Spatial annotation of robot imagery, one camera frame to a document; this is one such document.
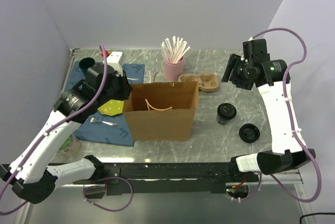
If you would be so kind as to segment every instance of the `pink cup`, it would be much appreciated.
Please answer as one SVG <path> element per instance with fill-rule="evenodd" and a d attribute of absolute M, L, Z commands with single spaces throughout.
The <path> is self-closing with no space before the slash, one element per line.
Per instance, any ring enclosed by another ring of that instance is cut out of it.
<path fill-rule="evenodd" d="M 183 74 L 185 58 L 182 57 L 178 63 L 170 63 L 164 58 L 164 76 L 170 82 L 177 82 L 178 77 Z"/>

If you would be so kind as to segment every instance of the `blue placemat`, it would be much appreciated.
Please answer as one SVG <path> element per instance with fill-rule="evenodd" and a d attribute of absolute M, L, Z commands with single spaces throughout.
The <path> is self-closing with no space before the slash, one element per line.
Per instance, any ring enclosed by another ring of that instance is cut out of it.
<path fill-rule="evenodd" d="M 126 71 L 127 77 L 138 80 L 128 80 L 131 83 L 143 83 L 144 79 L 144 64 L 128 64 L 125 63 L 122 68 Z M 80 79 L 84 79 L 85 76 L 79 68 L 79 62 L 73 64 L 72 71 L 70 73 L 68 82 L 65 86 L 65 90 L 71 89 Z M 134 139 L 130 135 L 130 131 L 126 122 L 125 117 L 121 115 L 117 116 L 106 116 L 97 112 L 93 115 L 97 120 L 109 121 L 116 123 L 117 126 L 109 126 L 100 122 L 90 123 L 86 121 L 79 129 L 74 133 L 79 139 L 87 140 L 99 143 L 117 144 L 132 147 L 134 145 Z"/>

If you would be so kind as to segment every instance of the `brown paper bag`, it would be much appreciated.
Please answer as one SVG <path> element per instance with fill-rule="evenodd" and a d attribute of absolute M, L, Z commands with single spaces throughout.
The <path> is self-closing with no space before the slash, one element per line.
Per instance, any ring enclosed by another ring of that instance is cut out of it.
<path fill-rule="evenodd" d="M 187 141 L 198 107 L 197 84 L 132 84 L 132 92 L 123 109 L 132 137 L 135 140 Z"/>

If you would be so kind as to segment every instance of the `cable tie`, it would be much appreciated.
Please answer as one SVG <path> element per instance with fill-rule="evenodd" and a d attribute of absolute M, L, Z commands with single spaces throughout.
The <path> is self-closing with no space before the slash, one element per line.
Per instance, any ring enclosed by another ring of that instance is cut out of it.
<path fill-rule="evenodd" d="M 291 102 L 291 101 L 292 101 L 292 97 L 285 97 L 285 98 L 284 98 L 284 101 L 285 101 L 285 102 Z"/>
<path fill-rule="evenodd" d="M 302 131 L 302 129 L 298 128 L 298 129 L 295 129 L 294 131 L 291 131 L 291 132 L 293 133 L 293 132 L 301 132 L 301 131 Z"/>

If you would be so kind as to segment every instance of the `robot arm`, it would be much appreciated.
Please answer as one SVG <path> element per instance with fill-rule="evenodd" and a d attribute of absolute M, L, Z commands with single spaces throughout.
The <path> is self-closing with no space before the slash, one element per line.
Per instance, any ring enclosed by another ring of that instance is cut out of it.
<path fill-rule="evenodd" d="M 283 60 L 270 60 L 265 39 L 243 43 L 243 56 L 232 54 L 222 77 L 222 82 L 232 81 L 238 88 L 258 88 L 269 118 L 272 150 L 233 157 L 230 174 L 239 176 L 245 172 L 261 172 L 266 175 L 296 169 L 310 160 L 294 138 L 286 101 L 289 101 L 297 135 L 306 146 L 299 129 L 292 105 L 291 83 L 287 76 L 288 98 L 283 94 L 283 75 L 287 68 Z"/>
<path fill-rule="evenodd" d="M 98 107 L 110 99 L 124 100 L 129 97 L 131 86 L 125 72 L 122 71 L 121 62 L 122 53 L 115 55 L 113 52 L 107 58 L 107 78 L 98 99 L 87 110 L 73 117 L 71 121 L 46 133 L 46 130 L 52 125 L 83 108 L 97 93 L 102 81 L 104 65 L 100 63 L 89 68 L 84 80 L 80 80 L 72 89 L 61 94 L 46 124 L 22 155 L 10 166 L 0 166 L 0 177 L 4 181 L 7 181 L 18 170 L 15 178 L 10 181 L 13 186 L 12 190 L 18 197 L 37 204 L 62 185 L 82 179 L 95 181 L 101 178 L 104 165 L 92 155 L 65 165 L 48 166 L 48 164 L 64 141 L 85 122 L 89 115 L 96 113 Z M 44 139 L 34 149 L 25 164 L 18 168 L 20 162 L 43 134 Z"/>

